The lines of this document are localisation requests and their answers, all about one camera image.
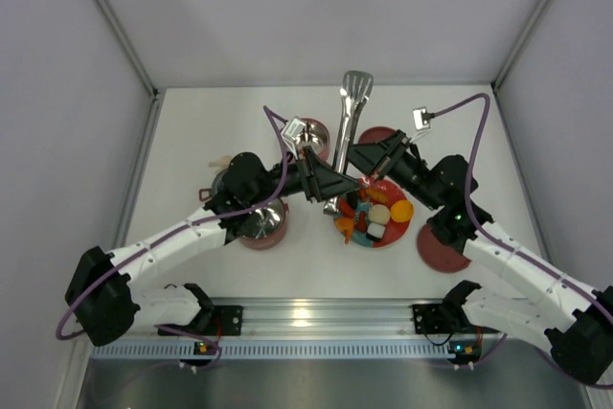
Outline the steel serving tongs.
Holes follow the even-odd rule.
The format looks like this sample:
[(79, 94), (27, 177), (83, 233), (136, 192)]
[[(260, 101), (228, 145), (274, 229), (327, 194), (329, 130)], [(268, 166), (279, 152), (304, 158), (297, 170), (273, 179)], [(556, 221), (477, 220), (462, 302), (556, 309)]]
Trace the steel serving tongs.
[[(349, 147), (353, 144), (360, 115), (370, 99), (373, 86), (374, 77), (370, 73), (350, 70), (344, 74), (339, 92), (341, 117), (332, 162), (332, 167), (339, 172), (347, 174)], [(325, 202), (325, 215), (335, 216), (339, 212), (338, 203), (342, 195)]]

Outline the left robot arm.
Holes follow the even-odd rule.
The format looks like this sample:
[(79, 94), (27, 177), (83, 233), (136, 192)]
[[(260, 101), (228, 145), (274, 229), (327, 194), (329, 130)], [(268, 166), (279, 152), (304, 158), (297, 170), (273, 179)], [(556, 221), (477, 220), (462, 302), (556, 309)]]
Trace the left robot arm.
[(106, 346), (129, 331), (155, 328), (162, 335), (196, 337), (211, 331), (214, 305), (194, 283), (152, 288), (173, 268), (246, 235), (256, 211), (278, 197), (301, 193), (324, 202), (358, 190), (360, 183), (307, 148), (294, 163), (267, 169), (258, 155), (236, 155), (217, 193), (191, 216), (152, 237), (109, 252), (99, 246), (80, 258), (65, 294), (81, 333)]

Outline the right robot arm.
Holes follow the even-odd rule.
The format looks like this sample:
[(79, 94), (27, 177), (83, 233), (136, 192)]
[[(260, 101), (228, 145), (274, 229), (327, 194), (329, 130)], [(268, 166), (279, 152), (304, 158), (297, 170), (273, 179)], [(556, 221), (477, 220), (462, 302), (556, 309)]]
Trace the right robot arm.
[(563, 273), (512, 238), (471, 200), (478, 184), (473, 158), (448, 155), (428, 168), (399, 131), (387, 139), (352, 145), (360, 172), (389, 177), (434, 211), (427, 223), (435, 239), (476, 262), (521, 295), (509, 299), (474, 282), (461, 282), (443, 299), (458, 323), (496, 329), (536, 347), (574, 380), (598, 389), (612, 366), (612, 290), (598, 290)]

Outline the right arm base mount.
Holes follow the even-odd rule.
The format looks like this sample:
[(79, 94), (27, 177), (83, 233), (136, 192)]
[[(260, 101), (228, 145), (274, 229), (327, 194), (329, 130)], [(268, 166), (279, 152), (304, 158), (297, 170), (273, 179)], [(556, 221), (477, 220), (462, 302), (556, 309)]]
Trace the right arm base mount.
[(461, 281), (439, 301), (413, 304), (416, 333), (431, 335), (475, 332), (477, 327), (468, 321), (463, 306), (468, 295), (480, 288), (475, 282)]

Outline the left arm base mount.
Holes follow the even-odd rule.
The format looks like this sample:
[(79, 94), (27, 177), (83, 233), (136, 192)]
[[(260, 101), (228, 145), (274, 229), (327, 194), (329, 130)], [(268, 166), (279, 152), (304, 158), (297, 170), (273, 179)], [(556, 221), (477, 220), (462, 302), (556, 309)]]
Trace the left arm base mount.
[(187, 332), (206, 336), (241, 336), (242, 306), (216, 305), (197, 284), (185, 284), (184, 287), (195, 297), (199, 307), (185, 327)]

